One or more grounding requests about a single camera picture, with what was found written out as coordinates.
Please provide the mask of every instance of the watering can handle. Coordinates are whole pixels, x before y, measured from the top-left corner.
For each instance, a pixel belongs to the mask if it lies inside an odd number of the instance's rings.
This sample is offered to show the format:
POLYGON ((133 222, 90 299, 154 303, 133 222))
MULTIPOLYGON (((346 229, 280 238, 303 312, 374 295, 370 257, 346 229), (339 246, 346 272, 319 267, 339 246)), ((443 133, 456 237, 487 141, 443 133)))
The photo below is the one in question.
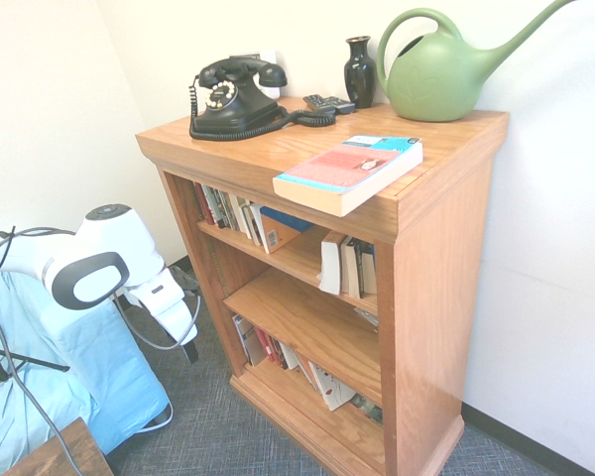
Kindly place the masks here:
POLYGON ((431 8, 414 8, 402 13, 395 20, 393 20, 390 25, 388 25, 384 35, 381 37, 381 41, 379 42, 379 47, 377 49, 377 75, 379 76, 379 82, 384 88, 386 94, 388 94, 388 79, 386 78, 386 67, 384 66, 386 45, 388 44, 390 36, 395 32, 397 27, 399 27, 405 20, 415 17, 425 17, 429 18, 430 20, 434 20, 438 24, 437 31, 439 33, 443 33, 455 39, 462 40, 460 32, 458 31, 458 28, 456 28, 456 25, 454 25, 454 22, 437 10, 433 10, 431 8))

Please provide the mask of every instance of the white wall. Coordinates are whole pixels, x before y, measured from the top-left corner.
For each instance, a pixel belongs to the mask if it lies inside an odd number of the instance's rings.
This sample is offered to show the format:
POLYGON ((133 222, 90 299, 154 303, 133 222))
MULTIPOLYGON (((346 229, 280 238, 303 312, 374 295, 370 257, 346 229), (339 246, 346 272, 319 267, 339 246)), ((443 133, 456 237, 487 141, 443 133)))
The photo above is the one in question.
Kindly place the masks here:
POLYGON ((94 1, 0 0, 0 230, 76 229, 110 202, 140 213, 171 263, 184 247, 94 1))
MULTIPOLYGON (((371 35, 374 55, 396 16, 428 6, 492 48, 547 0, 98 5, 152 127, 188 115, 194 75, 231 53, 275 48, 284 95, 344 97, 346 38, 371 35)), ((432 28, 397 29, 390 59, 432 28)), ((595 472, 595 1, 557 12, 489 79, 478 108, 512 118, 493 175, 465 400, 595 472)))

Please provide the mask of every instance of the remote control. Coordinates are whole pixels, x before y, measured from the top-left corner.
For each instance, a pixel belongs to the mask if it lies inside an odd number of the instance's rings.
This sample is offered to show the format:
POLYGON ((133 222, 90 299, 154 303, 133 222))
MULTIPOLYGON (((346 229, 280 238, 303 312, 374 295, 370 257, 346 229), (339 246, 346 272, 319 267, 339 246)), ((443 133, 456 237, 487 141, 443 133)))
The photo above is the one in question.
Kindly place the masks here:
POLYGON ((311 94, 310 96, 305 96, 303 100, 308 106, 308 109, 310 109, 313 112, 326 112, 329 114, 335 113, 335 106, 327 104, 324 98, 319 94, 311 94))
POLYGON ((344 101, 339 97, 322 97, 319 94, 311 94, 303 98, 311 111, 325 112, 328 114, 350 114, 355 110, 355 104, 344 101))
POLYGON ((329 96, 324 101, 333 106, 338 114, 350 114, 355 110, 355 104, 353 102, 344 101, 336 96, 329 96))

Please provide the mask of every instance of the wooden bookshelf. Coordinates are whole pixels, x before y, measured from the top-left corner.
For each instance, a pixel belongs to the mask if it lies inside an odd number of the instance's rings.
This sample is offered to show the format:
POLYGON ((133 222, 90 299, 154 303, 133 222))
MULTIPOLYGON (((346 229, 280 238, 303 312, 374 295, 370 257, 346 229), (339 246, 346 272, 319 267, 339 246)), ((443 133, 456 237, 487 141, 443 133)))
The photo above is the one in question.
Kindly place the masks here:
MULTIPOLYGON (((297 98, 281 102, 303 107, 297 98)), ((191 140, 188 118, 137 135, 162 178, 233 388, 329 472, 436 476, 462 434, 489 181, 508 119, 474 111, 450 123, 419 123, 382 104, 338 116, 327 128, 292 125, 246 141, 191 140), (423 163, 343 218, 274 194, 274 176, 356 134, 420 137, 423 163), (193 182, 315 226, 268 255, 245 234, 204 222, 193 182), (328 230, 375 245, 375 296, 317 288, 328 230), (353 306, 379 316, 379 333, 353 306), (297 371, 248 365, 234 312, 381 405, 383 427, 349 404, 330 412, 297 371)))

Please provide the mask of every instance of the book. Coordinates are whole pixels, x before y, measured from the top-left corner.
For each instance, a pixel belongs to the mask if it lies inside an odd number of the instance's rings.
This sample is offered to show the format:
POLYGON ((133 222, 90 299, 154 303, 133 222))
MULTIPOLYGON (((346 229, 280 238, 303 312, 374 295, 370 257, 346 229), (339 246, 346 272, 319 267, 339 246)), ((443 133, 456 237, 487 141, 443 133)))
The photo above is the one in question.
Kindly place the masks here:
POLYGON ((287 361, 287 367, 292 370, 299 365, 298 357, 296 356, 293 349, 284 343, 278 341, 280 343, 280 347, 282 347, 282 351, 285 354, 285 360, 287 361))
POLYGON ((375 274, 375 256, 368 243, 362 244, 361 271, 364 278, 364 292, 371 295, 377 293, 377 275, 375 274))
POLYGON ((361 298, 363 294, 363 276, 361 264, 361 242, 357 238, 344 240, 341 253, 345 256, 346 279, 348 281, 348 295, 361 298))
POLYGON ((353 136, 273 178, 277 195, 345 216, 423 161, 417 138, 353 136))
POLYGON ((252 203, 263 246, 272 254, 312 226, 312 223, 259 203, 252 203))
POLYGON ((256 220, 254 219, 254 214, 251 209, 251 204, 245 203, 245 204, 241 204, 240 206, 242 207, 242 211, 245 214, 245 221, 247 222, 247 227, 249 228, 249 234, 251 235, 251 239, 256 244, 256 246, 262 246, 262 238, 260 237, 260 230, 258 229, 256 220))
POLYGON ((198 198, 198 203, 200 204, 200 209, 202 210, 202 214, 205 217, 205 221, 210 225, 215 224, 216 222, 214 221, 213 214, 209 209, 205 192, 202 190, 202 185, 197 181, 194 182, 194 191, 196 192, 196 198, 198 198))
POLYGON ((287 365, 287 359, 285 358, 285 353, 280 346, 280 342, 278 339, 272 337, 271 335, 267 334, 267 341, 271 344, 271 351, 274 353, 276 357, 276 363, 280 365, 283 369, 288 369, 289 366, 287 365))
POLYGON ((267 340, 267 334, 265 333, 265 331, 255 326, 254 331, 258 336, 258 340, 260 340, 260 345, 262 345, 262 348, 265 350, 267 357, 269 357, 269 360, 271 360, 272 362, 276 362, 276 356, 274 354, 273 349, 271 348, 271 343, 267 340))
POLYGON ((379 317, 373 314, 372 312, 368 312, 367 310, 362 309, 361 307, 354 307, 355 312, 361 315, 364 319, 375 326, 375 332, 379 332, 379 317))
POLYGON ((236 221, 238 222, 238 228, 247 235, 247 238, 251 240, 251 234, 245 221, 245 214, 243 213, 242 207, 240 206, 241 203, 244 203, 244 199, 234 195, 233 193, 228 193, 228 195, 229 202, 231 203, 231 209, 234 211, 236 221))
POLYGON ((234 215, 233 210, 231 209, 231 203, 229 201, 229 194, 222 190, 216 191, 216 198, 219 201, 218 206, 221 207, 221 210, 227 217, 227 225, 234 231, 240 231, 238 228, 238 223, 236 222, 236 216, 234 215))
POLYGON ((232 319, 238 330, 238 337, 240 338, 240 343, 245 351, 247 360, 255 367, 267 357, 267 352, 260 343, 256 329, 251 322, 245 320, 239 314, 234 314, 232 319))
POLYGON ((207 200, 207 205, 209 206, 209 210, 212 213, 214 218, 215 224, 218 228, 225 227, 225 217, 223 216, 220 208, 218 207, 218 203, 216 202, 216 196, 214 195, 213 189, 207 185, 201 185, 203 193, 205 194, 205 199, 207 200))
POLYGON ((355 396, 355 391, 342 384, 328 372, 322 370, 312 362, 308 362, 314 375, 315 383, 321 392, 328 409, 333 411, 350 401, 355 396))
POLYGON ((316 392, 319 392, 319 387, 315 383, 315 376, 313 375, 313 372, 310 369, 308 359, 306 359, 303 355, 298 354, 297 352, 295 352, 295 354, 296 354, 297 362, 299 363, 299 368, 301 369, 301 372, 304 374, 304 376, 306 377, 308 382, 312 385, 313 389, 316 392))
POLYGON ((321 273, 319 288, 321 291, 339 295, 341 291, 341 252, 340 245, 346 235, 331 230, 321 241, 321 273))
POLYGON ((343 293, 348 293, 348 282, 350 281, 350 278, 348 275, 348 253, 346 253, 346 248, 348 242, 352 239, 352 236, 347 236, 339 245, 339 254, 341 258, 341 291, 343 293))
POLYGON ((370 400, 365 399, 359 394, 356 394, 352 399, 350 399, 350 403, 353 405, 353 407, 355 407, 375 423, 380 424, 381 426, 384 425, 384 412, 370 400))

